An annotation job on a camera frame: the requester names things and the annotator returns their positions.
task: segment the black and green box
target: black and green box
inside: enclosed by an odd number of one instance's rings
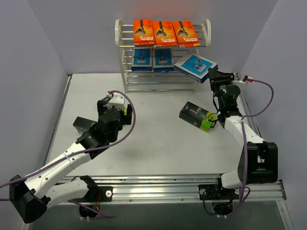
[[[194,125],[197,128],[208,132],[210,127],[213,125],[213,122],[209,120],[215,120],[216,114],[200,108],[191,102],[187,102],[186,105],[181,109],[179,117],[186,122],[189,122],[191,125]]]

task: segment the blue and white box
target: blue and white box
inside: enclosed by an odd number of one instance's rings
[[[132,53],[132,71],[152,71],[152,48],[135,48]]]
[[[175,70],[173,54],[170,48],[155,48],[153,50],[154,72],[168,73]]]
[[[218,69],[217,63],[195,54],[187,54],[175,63],[175,70],[186,74],[200,83],[204,83],[209,77],[208,68]]]

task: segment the gray wall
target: gray wall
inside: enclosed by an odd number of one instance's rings
[[[116,19],[212,23],[209,56],[239,71],[277,0],[28,0],[68,73],[119,72]]]
[[[266,140],[279,147],[279,177],[297,230],[307,226],[306,10],[305,0],[279,0],[241,71],[275,89],[271,107],[256,120]],[[245,95],[255,113],[268,102],[270,90],[253,83]]]
[[[24,0],[0,3],[0,184],[42,166],[67,81],[50,41]],[[0,190],[8,198],[9,189]],[[0,229],[20,223],[0,204]]]

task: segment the rack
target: rack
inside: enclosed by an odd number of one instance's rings
[[[198,35],[200,46],[172,46],[174,62],[177,62],[188,51],[195,51],[206,57],[211,44],[211,23],[205,19],[201,24],[193,25]],[[125,93],[128,92],[161,92],[161,91],[192,91],[195,92],[198,83],[179,71],[159,73],[153,71],[132,71],[133,25],[115,21],[115,44],[118,53],[121,77]]]

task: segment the white table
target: white table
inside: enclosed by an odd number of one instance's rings
[[[72,126],[77,116],[96,120],[96,103],[108,90],[123,90],[120,74],[74,74],[57,127],[49,160],[80,136]],[[180,119],[187,101],[215,112],[207,80],[193,92],[129,93],[136,126],[122,143],[109,148],[69,176],[177,175],[228,173],[237,168],[242,146],[220,124],[208,133]],[[238,99],[239,109],[244,112]],[[124,126],[122,138],[130,126]]]

